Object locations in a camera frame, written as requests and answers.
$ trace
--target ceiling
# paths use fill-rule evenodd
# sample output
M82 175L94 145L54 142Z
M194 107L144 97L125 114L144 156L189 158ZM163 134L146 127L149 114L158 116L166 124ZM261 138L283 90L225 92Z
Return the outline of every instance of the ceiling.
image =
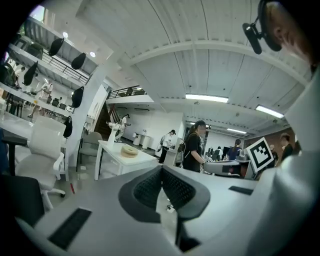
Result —
M285 114L311 78L309 66L284 49L272 52L262 40L263 53L253 52L242 24L256 19L258 3L66 0L59 5L50 1L46 8L63 18L55 18L59 25L54 27L63 30L67 23L76 30L78 24L85 35L81 44L90 38L99 45L99 64L109 54L121 53L116 71L108 73L119 87L139 84L160 110L184 112L186 120L239 127L254 136L287 125L285 120L257 115L257 105ZM212 107L202 102L181 104L177 99L186 93L229 101Z

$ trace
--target white desk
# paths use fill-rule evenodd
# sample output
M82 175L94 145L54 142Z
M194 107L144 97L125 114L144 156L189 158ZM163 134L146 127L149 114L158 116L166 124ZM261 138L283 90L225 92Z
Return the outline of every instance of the white desk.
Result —
M28 95L28 94L24 93L22 90L14 89L10 86L3 84L2 82L0 82L0 88L4 89L5 91L7 91L10 94L13 94L14 96L17 96L27 102L31 102L33 104L36 104L44 109L53 111L55 113L64 115L66 117L72 116L72 113L69 111L66 111L66 110L63 110L62 108L47 104L47 103L43 102L42 100L36 99L33 95Z
M10 133L19 135L26 138L28 141L31 139L32 127L34 123L24 120L9 112L4 112L3 120L0 118L0 127ZM61 147L66 147L66 139L63 138Z
M114 143L113 147L107 146L107 141L99 140L99 148L96 156L95 170L94 170L94 180L97 181L99 178L100 169L100 158L102 150L105 150L113 161L117 163L117 175L122 175L137 171L140 169L155 167L158 165L158 161L154 156L144 153L138 150L138 155L134 158L124 157L121 155L120 151L124 143Z

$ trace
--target white column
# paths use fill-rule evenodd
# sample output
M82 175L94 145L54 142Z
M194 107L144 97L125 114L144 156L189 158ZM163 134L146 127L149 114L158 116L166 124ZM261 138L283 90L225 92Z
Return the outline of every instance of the white column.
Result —
M116 69L116 63L120 53L113 53L103 64L98 66L91 78L84 86L81 105L75 109L72 115L72 134L67 139L65 151L65 171L70 166L76 166L79 142L90 106L96 93L106 77L106 73Z

